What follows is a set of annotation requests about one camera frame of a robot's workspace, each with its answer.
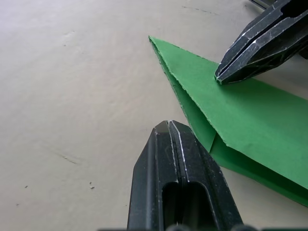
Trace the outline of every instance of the green cardboard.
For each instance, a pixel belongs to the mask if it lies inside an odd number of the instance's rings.
[[[254,79],[221,86],[217,63],[149,38],[192,130],[218,164],[308,206],[308,102]]]

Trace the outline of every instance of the folded green paper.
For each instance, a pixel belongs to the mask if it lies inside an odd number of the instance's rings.
[[[150,37],[196,137],[223,167],[308,206],[308,102],[250,79],[219,85],[217,63]]]

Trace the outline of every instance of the green paper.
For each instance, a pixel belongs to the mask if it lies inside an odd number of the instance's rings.
[[[215,82],[217,63],[150,37],[196,137],[223,167],[308,206],[308,103],[250,79]]]

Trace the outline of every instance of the white surface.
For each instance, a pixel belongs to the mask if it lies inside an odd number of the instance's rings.
[[[219,62],[257,14],[244,0],[2,0],[0,229],[124,228],[151,129],[186,123],[147,36]],[[306,97],[305,65],[261,78]],[[224,174],[245,223],[308,227],[307,208]]]

